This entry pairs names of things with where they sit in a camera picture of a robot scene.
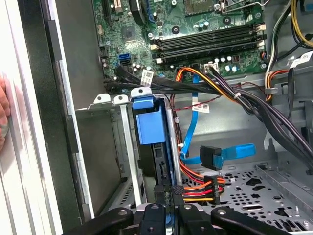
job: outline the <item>finger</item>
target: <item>finger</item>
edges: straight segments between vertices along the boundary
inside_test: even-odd
[[[0,138],[0,152],[1,152],[1,150],[3,149],[4,141],[5,141],[5,138],[1,137],[1,138]]]
[[[4,108],[2,107],[2,105],[0,105],[0,125],[4,126],[7,124],[8,124],[8,118],[6,116]]]
[[[4,78],[1,76],[1,74],[0,74],[0,86],[5,91],[5,82],[4,82]]]
[[[6,94],[2,88],[0,88],[0,105],[5,111],[5,115],[9,116],[10,115],[10,104],[9,101],[6,97]]]

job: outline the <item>barcode label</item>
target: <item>barcode label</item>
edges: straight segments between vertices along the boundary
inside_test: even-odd
[[[153,78],[153,72],[148,71],[148,70],[143,70],[140,84],[144,87],[150,87],[152,78]]]
[[[304,53],[299,59],[295,59],[290,68],[295,68],[302,63],[308,62],[312,57],[313,51]]]
[[[192,111],[197,111],[197,112],[206,113],[206,114],[210,113],[210,107],[208,104],[200,104],[199,102],[192,102],[192,105],[195,105],[192,107]]]

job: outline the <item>ram slot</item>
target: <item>ram slot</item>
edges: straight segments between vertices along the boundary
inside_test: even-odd
[[[194,38],[193,40],[185,41],[182,43],[176,42],[175,44],[171,45],[162,45],[161,49],[165,50],[175,50],[175,49],[183,49],[187,47],[198,47],[201,45],[206,44],[216,44],[220,42],[229,42],[233,40],[240,40],[245,38],[252,38],[250,33],[237,33],[234,35],[227,35],[227,36],[217,36],[217,37],[208,37],[208,38]]]
[[[214,46],[202,46],[196,48],[188,48],[178,51],[162,52],[157,57],[161,58],[163,63],[173,63],[177,61],[199,59],[203,57],[211,57],[219,54],[234,53],[237,51],[244,51],[257,48],[258,41],[240,41],[233,42],[232,44],[214,45]]]

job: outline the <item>yellow wire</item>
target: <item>yellow wire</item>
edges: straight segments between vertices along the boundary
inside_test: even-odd
[[[302,34],[299,24],[298,24],[298,19],[297,19],[297,2],[296,0],[291,1],[291,19],[292,23],[294,26],[294,30],[296,31],[296,34],[301,38],[303,42],[306,44],[313,46],[313,42],[308,41]]]
[[[233,102],[237,102],[236,100],[234,100],[233,98],[230,98],[223,90],[221,90],[212,80],[207,79],[203,74],[201,74],[200,72],[192,69],[192,68],[188,68],[188,67],[184,67],[181,68],[181,70],[186,70],[186,71],[191,71],[195,74],[197,74],[198,76],[200,76],[204,81],[208,82],[212,87],[214,87],[219,93],[221,93],[222,95],[224,95],[227,99],[229,99],[230,101]]]
[[[185,202],[213,201],[213,198],[184,198]]]

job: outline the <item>metal bracket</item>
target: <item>metal bracket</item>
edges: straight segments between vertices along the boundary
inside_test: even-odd
[[[150,87],[138,87],[131,90],[131,97],[138,98],[142,96],[152,95]]]

